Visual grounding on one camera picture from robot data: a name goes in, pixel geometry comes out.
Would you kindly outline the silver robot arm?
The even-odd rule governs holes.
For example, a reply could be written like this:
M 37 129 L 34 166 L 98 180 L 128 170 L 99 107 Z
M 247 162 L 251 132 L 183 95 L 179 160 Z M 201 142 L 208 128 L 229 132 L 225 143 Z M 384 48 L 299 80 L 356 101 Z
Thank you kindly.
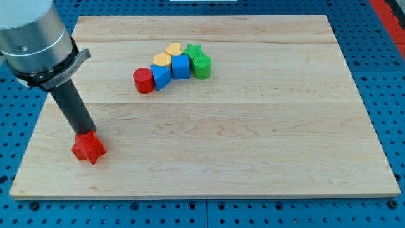
M 1 55 L 19 80 L 52 91 L 91 57 L 79 51 L 52 0 L 1 0 Z

